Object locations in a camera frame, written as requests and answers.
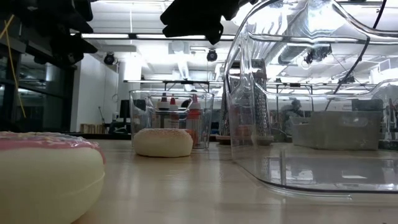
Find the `pink frosting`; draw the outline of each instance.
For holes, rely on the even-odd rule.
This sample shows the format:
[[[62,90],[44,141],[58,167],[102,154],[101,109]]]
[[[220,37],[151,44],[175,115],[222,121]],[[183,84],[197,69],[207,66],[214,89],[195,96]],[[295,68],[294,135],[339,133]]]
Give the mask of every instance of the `pink frosting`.
[[[88,147],[101,153],[105,164],[104,154],[97,142],[89,142],[82,137],[69,136],[60,133],[11,133],[0,132],[0,151],[21,148],[44,149],[79,149]]]

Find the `air duct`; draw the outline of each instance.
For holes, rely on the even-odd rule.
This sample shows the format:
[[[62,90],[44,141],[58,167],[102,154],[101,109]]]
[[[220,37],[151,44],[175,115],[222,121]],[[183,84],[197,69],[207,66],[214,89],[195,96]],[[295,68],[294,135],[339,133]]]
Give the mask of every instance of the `air duct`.
[[[185,50],[185,43],[182,42],[181,40],[173,41],[171,44],[171,48],[173,52],[178,55],[178,70],[180,72],[181,79],[187,79],[190,80],[189,76],[189,69],[188,69],[188,63],[186,59],[186,55],[184,53]],[[184,90],[185,91],[191,91],[194,90],[195,87],[191,85],[184,85]]]
[[[283,33],[289,37],[314,37],[330,35],[340,28],[344,21],[336,15],[332,8],[332,0],[311,0],[306,5],[297,5],[297,15],[290,21],[289,28]],[[332,26],[324,26],[323,21],[333,21]],[[331,53],[330,45],[322,45],[315,48],[287,45],[284,42],[276,43],[268,54],[266,63],[277,62],[279,65],[288,65],[295,61],[299,55],[305,55],[307,63],[312,60],[321,61]]]

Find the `window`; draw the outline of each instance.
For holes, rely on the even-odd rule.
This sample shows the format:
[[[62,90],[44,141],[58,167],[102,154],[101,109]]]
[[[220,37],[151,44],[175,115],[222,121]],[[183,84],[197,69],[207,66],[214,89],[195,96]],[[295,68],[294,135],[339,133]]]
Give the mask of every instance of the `window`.
[[[7,57],[0,55],[0,78],[5,78],[7,74]]]
[[[16,124],[24,131],[69,131],[62,98],[18,89]]]
[[[34,57],[29,54],[21,55],[21,70],[19,81],[21,84],[29,85],[40,90],[49,91],[53,94],[63,95],[65,90],[66,71],[46,63],[36,63]]]
[[[0,44],[0,131],[69,132],[72,110],[73,67],[63,67],[32,47],[26,54]],[[41,61],[36,63],[34,55]],[[11,62],[19,88],[16,91]]]

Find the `yellow cable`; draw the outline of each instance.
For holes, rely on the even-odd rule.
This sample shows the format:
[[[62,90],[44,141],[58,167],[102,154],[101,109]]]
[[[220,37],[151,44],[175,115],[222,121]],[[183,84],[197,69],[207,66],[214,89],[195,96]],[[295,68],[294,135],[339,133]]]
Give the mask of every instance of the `yellow cable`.
[[[1,31],[0,39],[2,39],[3,35],[6,33],[8,27],[10,26],[10,23],[12,22],[13,19],[14,19],[14,15],[11,15],[10,19],[9,19],[8,22],[6,23],[6,26],[5,26],[4,29]]]
[[[9,40],[9,37],[8,37],[8,26],[7,26],[7,24],[10,24],[10,21],[12,20],[12,18],[13,18],[13,16],[11,16],[11,18],[10,18],[10,20],[8,22],[4,21],[4,24],[6,25],[5,30],[6,30],[6,39],[7,39],[7,45],[8,45],[8,54],[9,54],[9,59],[10,59],[10,62],[11,62],[12,76],[14,77],[15,89],[17,90],[17,96],[18,96],[18,99],[19,99],[19,104],[21,105],[22,114],[24,115],[24,118],[26,118],[24,105],[22,104],[22,99],[21,99],[21,96],[20,96],[20,94],[18,92],[18,82],[17,82],[17,77],[15,76],[14,62],[12,61],[12,54],[11,54],[11,45],[10,45],[10,40]]]

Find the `glass container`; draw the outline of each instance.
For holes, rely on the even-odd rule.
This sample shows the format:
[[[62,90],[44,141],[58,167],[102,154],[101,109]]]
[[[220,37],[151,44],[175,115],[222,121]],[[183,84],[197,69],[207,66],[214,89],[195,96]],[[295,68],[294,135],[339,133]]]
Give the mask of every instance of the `glass container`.
[[[144,128],[178,128],[191,134],[193,148],[208,148],[214,94],[150,90],[129,93],[131,140]],[[175,110],[172,110],[171,101],[177,105]]]
[[[267,184],[397,191],[398,33],[356,20],[374,22],[381,2],[343,3],[263,1],[234,39],[225,66],[232,157]]]

